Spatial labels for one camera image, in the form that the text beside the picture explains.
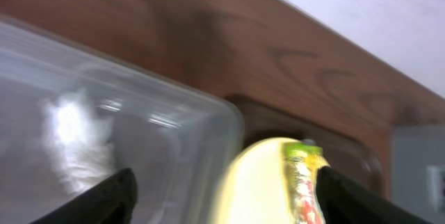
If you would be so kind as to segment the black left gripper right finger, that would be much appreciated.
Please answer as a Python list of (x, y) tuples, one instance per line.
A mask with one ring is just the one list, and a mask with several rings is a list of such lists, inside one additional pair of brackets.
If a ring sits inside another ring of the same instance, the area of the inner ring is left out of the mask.
[(329, 166), (317, 172), (316, 197), (329, 224), (429, 224)]

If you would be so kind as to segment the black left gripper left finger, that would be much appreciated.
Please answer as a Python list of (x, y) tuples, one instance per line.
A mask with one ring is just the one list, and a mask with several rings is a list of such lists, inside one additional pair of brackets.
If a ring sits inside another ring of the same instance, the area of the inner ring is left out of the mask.
[(129, 224), (137, 200), (136, 177), (125, 168), (32, 224)]

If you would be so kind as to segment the yellow green snack wrapper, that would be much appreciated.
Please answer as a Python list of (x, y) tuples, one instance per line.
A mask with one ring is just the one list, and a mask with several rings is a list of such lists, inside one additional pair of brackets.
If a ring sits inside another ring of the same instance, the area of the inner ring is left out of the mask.
[(297, 224), (325, 224), (316, 196), (318, 170), (329, 166), (323, 149), (301, 141), (285, 143), (284, 176), (289, 192), (290, 212)]

